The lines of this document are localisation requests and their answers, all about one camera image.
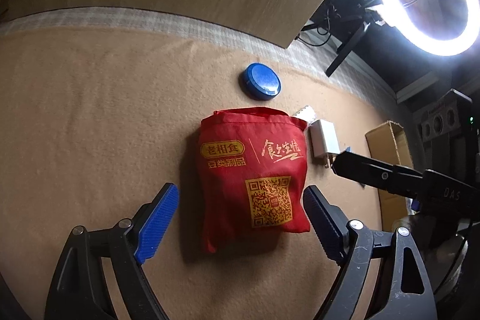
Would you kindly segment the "white charger plug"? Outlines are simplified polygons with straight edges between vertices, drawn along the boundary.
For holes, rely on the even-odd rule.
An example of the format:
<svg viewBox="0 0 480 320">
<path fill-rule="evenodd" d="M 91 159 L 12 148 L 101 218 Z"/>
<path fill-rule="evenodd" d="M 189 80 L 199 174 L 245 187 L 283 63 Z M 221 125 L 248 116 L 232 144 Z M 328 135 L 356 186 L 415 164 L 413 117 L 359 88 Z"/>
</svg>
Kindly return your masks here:
<svg viewBox="0 0 480 320">
<path fill-rule="evenodd" d="M 309 131 L 314 157 L 322 159 L 326 167 L 331 167 L 335 157 L 341 153 L 335 125 L 318 119 L 310 125 Z"/>
</svg>

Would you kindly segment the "red drawstring bag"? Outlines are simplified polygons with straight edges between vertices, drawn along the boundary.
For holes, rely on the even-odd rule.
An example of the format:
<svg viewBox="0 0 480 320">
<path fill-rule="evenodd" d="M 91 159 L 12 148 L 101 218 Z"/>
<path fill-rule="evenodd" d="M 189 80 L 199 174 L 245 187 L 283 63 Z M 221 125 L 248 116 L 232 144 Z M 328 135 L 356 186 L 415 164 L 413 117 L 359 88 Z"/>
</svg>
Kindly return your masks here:
<svg viewBox="0 0 480 320">
<path fill-rule="evenodd" d="M 202 246 L 309 232 L 301 204 L 308 171 L 307 122 L 269 107 L 217 110 L 199 129 Z"/>
</svg>

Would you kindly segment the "blue round lid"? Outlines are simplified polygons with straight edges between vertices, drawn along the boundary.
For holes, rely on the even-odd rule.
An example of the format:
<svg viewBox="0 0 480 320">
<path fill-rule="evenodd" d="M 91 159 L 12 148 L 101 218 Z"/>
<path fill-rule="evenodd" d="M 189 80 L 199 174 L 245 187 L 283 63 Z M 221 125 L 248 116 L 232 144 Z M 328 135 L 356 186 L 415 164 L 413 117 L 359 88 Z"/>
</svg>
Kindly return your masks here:
<svg viewBox="0 0 480 320">
<path fill-rule="evenodd" d="M 241 81 L 247 93 L 257 100 L 269 101 L 281 93 L 280 78 L 263 63 L 251 63 L 241 73 Z"/>
</svg>

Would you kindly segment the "white patterned lighter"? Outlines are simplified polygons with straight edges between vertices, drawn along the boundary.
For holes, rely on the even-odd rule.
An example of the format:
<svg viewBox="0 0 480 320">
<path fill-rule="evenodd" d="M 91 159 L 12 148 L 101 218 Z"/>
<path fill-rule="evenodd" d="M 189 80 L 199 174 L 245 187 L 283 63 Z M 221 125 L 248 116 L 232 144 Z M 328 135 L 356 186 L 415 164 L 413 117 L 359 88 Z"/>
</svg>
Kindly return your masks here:
<svg viewBox="0 0 480 320">
<path fill-rule="evenodd" d="M 302 109 L 298 110 L 294 115 L 294 118 L 302 119 L 307 123 L 308 126 L 317 121 L 317 114 L 315 110 L 310 106 L 306 105 Z"/>
</svg>

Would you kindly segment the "cardboard box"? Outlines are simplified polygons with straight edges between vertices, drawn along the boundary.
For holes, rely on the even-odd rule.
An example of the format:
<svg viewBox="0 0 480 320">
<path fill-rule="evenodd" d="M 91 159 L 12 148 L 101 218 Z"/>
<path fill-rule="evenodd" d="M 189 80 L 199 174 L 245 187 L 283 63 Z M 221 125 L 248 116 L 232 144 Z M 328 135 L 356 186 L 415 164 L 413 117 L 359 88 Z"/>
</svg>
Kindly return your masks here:
<svg viewBox="0 0 480 320">
<path fill-rule="evenodd" d="M 408 139 L 404 128 L 393 121 L 386 121 L 365 134 L 370 157 L 384 163 L 385 174 L 381 174 L 382 182 L 391 182 L 390 177 L 398 166 L 413 168 L 413 160 L 408 147 Z M 391 232 L 397 220 L 408 215 L 408 200 L 405 196 L 378 189 L 382 229 Z"/>
</svg>

